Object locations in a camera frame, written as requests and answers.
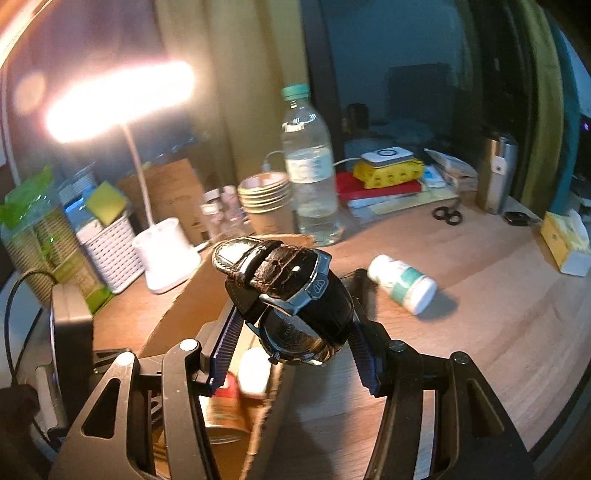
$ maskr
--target black cable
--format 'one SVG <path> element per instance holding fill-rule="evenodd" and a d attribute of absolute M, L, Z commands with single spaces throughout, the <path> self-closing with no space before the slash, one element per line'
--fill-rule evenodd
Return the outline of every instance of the black cable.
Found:
<path fill-rule="evenodd" d="M 9 328 L 10 312 L 12 310 L 12 303 L 14 302 L 14 297 L 17 294 L 18 287 L 20 287 L 23 284 L 23 282 L 28 277 L 30 277 L 32 275 L 46 275 L 52 280 L 54 285 L 58 283 L 57 279 L 49 272 L 46 272 L 44 270 L 29 270 L 29 271 L 23 273 L 23 275 L 20 276 L 20 278 L 16 281 L 16 283 L 10 289 L 10 293 L 8 294 L 8 300 L 6 302 L 6 309 L 4 310 L 4 347 L 6 349 L 6 361 L 7 361 L 8 370 L 9 370 L 10 376 L 11 376 L 11 385 L 12 386 L 18 385 L 18 380 L 17 380 L 17 369 L 15 369 L 14 364 L 12 363 L 12 352 L 10 350 L 10 328 Z M 39 315 L 39 313 L 37 313 L 37 317 L 35 318 L 35 320 L 33 320 L 33 324 L 31 325 L 31 328 L 29 329 L 29 332 L 27 333 L 27 337 L 25 338 L 26 343 L 25 342 L 23 343 L 21 353 L 18 355 L 17 368 L 20 366 L 20 362 L 22 360 L 22 356 L 25 351 L 25 347 L 31 338 L 33 328 L 37 324 L 37 322 L 39 321 L 40 317 L 41 317 L 41 315 Z M 45 434 L 43 433 L 43 430 L 41 430 L 41 427 L 39 426 L 39 424 L 37 423 L 37 421 L 35 419 L 33 419 L 33 426 L 35 427 L 35 429 L 39 433 L 39 435 L 41 435 L 41 437 L 43 438 L 45 443 L 48 444 L 49 447 L 54 452 L 57 453 L 57 451 L 58 451 L 57 448 L 50 442 L 50 440 L 47 438 L 47 436 L 45 436 Z"/>

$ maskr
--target bottle label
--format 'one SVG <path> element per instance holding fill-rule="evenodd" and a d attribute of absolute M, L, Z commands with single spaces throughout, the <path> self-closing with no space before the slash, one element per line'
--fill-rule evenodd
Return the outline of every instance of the bottle label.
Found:
<path fill-rule="evenodd" d="M 287 173 L 293 183 L 315 183 L 334 175 L 332 153 L 314 158 L 285 159 Z"/>
<path fill-rule="evenodd" d="M 217 203 L 206 203 L 201 205 L 201 211 L 204 215 L 216 215 L 220 211 L 220 207 Z"/>
<path fill-rule="evenodd" d="M 380 286 L 399 305 L 403 305 L 411 286 L 424 275 L 406 263 L 397 260 L 388 264 L 388 268 L 379 277 Z"/>

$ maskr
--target black scissors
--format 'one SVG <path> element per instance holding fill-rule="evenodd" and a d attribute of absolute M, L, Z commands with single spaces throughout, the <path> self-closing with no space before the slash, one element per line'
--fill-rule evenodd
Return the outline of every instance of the black scissors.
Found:
<path fill-rule="evenodd" d="M 437 207 L 433 210 L 433 218 L 445 220 L 451 226 L 460 225 L 464 221 L 464 216 L 457 210 L 461 202 L 458 198 L 451 207 Z"/>

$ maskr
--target wristwatch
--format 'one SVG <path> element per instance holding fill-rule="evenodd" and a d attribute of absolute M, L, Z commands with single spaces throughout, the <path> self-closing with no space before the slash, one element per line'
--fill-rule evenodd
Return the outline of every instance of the wristwatch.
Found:
<path fill-rule="evenodd" d="M 347 341 L 355 311 L 330 260 L 318 249 L 251 237 L 215 248 L 228 295 L 272 363 L 323 365 Z"/>

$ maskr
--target curtain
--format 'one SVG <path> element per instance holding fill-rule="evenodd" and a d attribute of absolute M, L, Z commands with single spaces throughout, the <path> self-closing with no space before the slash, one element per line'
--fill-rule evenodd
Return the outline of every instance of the curtain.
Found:
<path fill-rule="evenodd" d="M 534 58 L 538 115 L 523 194 L 519 201 L 543 216 L 556 191 L 564 125 L 560 62 L 548 20 L 533 0 L 519 0 Z"/>
<path fill-rule="evenodd" d="M 225 183 L 261 171 L 281 149 L 281 88 L 307 82 L 299 1 L 155 0 L 155 10 L 169 55 L 194 68 L 191 118 L 211 168 Z"/>

